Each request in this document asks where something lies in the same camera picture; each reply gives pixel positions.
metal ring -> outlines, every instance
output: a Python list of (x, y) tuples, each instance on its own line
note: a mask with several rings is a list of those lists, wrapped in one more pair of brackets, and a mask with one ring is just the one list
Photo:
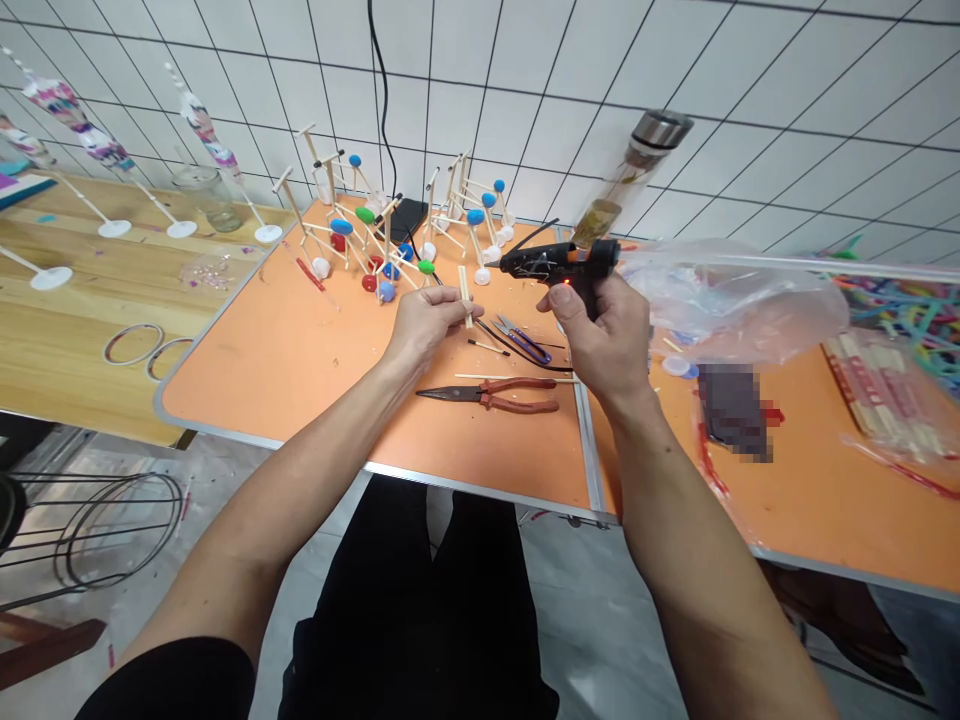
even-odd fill
[(176, 345), (177, 343), (181, 343), (181, 342), (192, 343), (193, 338), (177, 338), (176, 340), (170, 340), (169, 342), (164, 343), (163, 345), (156, 348), (152, 352), (152, 354), (150, 355), (150, 359), (147, 360), (147, 364), (146, 366), (144, 366), (144, 370), (146, 371), (148, 378), (150, 378), (154, 382), (163, 382), (163, 378), (158, 378), (156, 375), (153, 374), (153, 364), (157, 361), (157, 359), (161, 355), (163, 355), (164, 352), (166, 352), (168, 347), (170, 347), (171, 345)]
[[(147, 350), (147, 352), (145, 352), (143, 355), (133, 360), (127, 360), (125, 362), (118, 362), (117, 360), (112, 360), (110, 358), (110, 351), (113, 349), (113, 346), (117, 344), (120, 338), (122, 338), (124, 335), (127, 335), (130, 332), (133, 332), (134, 330), (139, 330), (142, 327), (153, 328), (154, 330), (157, 331), (156, 344), (152, 348)], [(110, 338), (110, 340), (107, 342), (106, 345), (103, 346), (103, 361), (109, 365), (136, 365), (141, 360), (145, 360), (146, 358), (150, 357), (151, 353), (153, 353), (158, 347), (160, 347), (162, 343), (163, 343), (163, 328), (161, 328), (159, 325), (154, 325), (153, 323), (138, 323), (136, 325), (131, 325), (130, 327), (124, 328), (123, 330), (118, 332), (116, 335)]]

red handle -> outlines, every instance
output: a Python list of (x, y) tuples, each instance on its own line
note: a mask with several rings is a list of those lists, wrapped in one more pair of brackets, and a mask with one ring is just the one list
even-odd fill
[(533, 387), (541, 390), (553, 390), (557, 386), (556, 380), (548, 378), (507, 378), (506, 380), (497, 380), (490, 382), (484, 380), (480, 383), (480, 389), (488, 393), (496, 393), (501, 390), (508, 390), (512, 387)]
[(556, 412), (560, 409), (560, 403), (556, 400), (544, 400), (538, 403), (520, 403), (515, 400), (506, 400), (494, 395), (487, 395), (486, 393), (480, 397), (480, 404), (487, 410), (497, 408), (498, 410), (505, 410), (506, 412), (516, 413), (517, 415), (536, 415), (544, 412)]

blue scissors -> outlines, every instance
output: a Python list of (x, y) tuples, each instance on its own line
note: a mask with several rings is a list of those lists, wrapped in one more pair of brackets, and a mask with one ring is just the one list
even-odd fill
[(508, 338), (517, 343), (517, 345), (526, 350), (531, 359), (535, 362), (538, 362), (541, 365), (550, 364), (550, 361), (553, 360), (553, 358), (550, 356), (550, 353), (531, 340), (527, 334), (523, 332), (523, 330), (507, 320), (507, 318), (505, 318), (503, 315), (498, 314), (497, 317), (500, 318), (500, 322), (497, 322), (496, 320), (493, 321), (493, 325), (497, 328), (497, 330), (502, 332)]

black pants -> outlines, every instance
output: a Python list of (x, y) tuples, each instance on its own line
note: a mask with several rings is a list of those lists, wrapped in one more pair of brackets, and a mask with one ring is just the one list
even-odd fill
[(556, 717), (513, 505), (454, 493), (431, 561), (426, 492), (370, 480), (297, 625), (281, 720)]

left hand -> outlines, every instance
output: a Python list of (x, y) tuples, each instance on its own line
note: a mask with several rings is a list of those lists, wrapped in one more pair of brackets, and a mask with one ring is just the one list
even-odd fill
[(483, 315), (483, 307), (461, 300), (460, 290), (452, 285), (407, 293), (400, 300), (383, 361), (419, 377), (430, 367), (443, 339), (460, 331), (468, 310), (474, 318)]

